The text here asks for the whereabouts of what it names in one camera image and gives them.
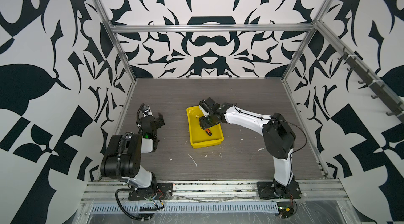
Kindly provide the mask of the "orange black screwdriver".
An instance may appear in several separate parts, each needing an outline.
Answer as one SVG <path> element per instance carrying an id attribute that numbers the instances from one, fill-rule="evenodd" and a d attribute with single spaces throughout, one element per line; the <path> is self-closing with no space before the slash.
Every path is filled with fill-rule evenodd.
<path id="1" fill-rule="evenodd" d="M 208 136 L 212 136 L 212 135 L 213 135 L 212 132 L 211 132 L 209 129 L 205 129 L 205 132 L 206 132 L 206 134 L 207 134 Z"/>

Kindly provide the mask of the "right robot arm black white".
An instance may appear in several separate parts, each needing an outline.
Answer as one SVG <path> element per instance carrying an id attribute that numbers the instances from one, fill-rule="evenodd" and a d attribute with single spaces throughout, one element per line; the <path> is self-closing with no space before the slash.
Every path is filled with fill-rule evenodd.
<path id="1" fill-rule="evenodd" d="M 211 98 L 199 102 L 203 116 L 199 118 L 202 129 L 209 129 L 220 123 L 234 124 L 260 134 L 267 152 L 273 157 L 274 178 L 265 186 L 272 198 L 283 198 L 294 182 L 292 154 L 296 135 L 284 117 L 275 113 L 261 115 L 243 110 L 230 103 L 219 104 Z"/>

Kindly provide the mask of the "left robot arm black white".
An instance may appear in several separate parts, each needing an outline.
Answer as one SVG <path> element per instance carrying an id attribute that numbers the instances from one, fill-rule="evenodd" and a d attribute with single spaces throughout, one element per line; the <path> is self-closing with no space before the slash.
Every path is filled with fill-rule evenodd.
<path id="1" fill-rule="evenodd" d="M 157 190 L 155 175 L 141 166 L 141 154 L 157 150 L 157 130 L 165 125 L 161 113 L 151 113 L 137 121 L 138 133 L 113 135 L 100 166 L 101 176 L 118 180 L 137 190 Z"/>

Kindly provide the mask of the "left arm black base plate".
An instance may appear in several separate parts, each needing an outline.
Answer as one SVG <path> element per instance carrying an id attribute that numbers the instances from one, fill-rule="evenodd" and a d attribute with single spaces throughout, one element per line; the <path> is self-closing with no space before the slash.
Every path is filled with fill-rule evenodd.
<path id="1" fill-rule="evenodd" d="M 156 183 L 148 188 L 133 190 L 129 193 L 129 201 L 140 201 L 152 198 L 154 200 L 166 200 L 172 196 L 172 183 Z"/>

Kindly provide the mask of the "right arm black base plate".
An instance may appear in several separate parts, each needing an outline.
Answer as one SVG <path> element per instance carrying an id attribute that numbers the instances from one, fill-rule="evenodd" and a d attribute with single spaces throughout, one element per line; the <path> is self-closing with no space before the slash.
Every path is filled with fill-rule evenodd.
<path id="1" fill-rule="evenodd" d="M 289 185 L 283 186 L 282 184 L 273 182 L 257 183 L 257 192 L 260 199 L 300 199 L 302 191 L 298 182 L 292 181 Z"/>

